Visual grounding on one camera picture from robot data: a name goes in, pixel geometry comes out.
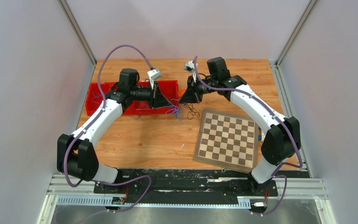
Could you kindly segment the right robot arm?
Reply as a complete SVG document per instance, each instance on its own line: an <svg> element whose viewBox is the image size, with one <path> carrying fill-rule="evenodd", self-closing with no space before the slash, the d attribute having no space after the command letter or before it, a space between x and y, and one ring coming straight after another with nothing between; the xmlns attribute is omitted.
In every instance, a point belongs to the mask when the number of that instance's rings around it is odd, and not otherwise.
<svg viewBox="0 0 358 224"><path fill-rule="evenodd" d="M265 133L262 143L262 158L251 171L247 182L248 190L254 195L261 194L268 182L287 159L296 155L299 159L301 148L300 122L294 116L285 117L264 102L240 76L232 76L222 57L207 61L209 75L200 77L197 59L185 63L184 70L190 72L187 88L180 98L181 104L200 103L203 95L217 92L237 105Z"/></svg>

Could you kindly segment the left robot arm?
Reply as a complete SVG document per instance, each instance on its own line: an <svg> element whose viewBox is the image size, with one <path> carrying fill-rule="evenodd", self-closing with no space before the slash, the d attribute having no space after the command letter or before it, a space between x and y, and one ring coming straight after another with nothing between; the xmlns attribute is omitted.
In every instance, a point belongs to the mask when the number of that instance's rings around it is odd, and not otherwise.
<svg viewBox="0 0 358 224"><path fill-rule="evenodd" d="M57 140L57 169L64 173L67 183L76 187L70 177L79 181L95 181L106 184L112 193L119 193L124 181L118 177L118 169L98 161L95 146L108 127L132 105L144 101L150 108L170 106L171 102L161 92L157 80L162 76L159 69L147 73L149 85L138 84L139 73L135 69L122 69L119 81L103 94L99 108L72 134L62 134Z"/></svg>

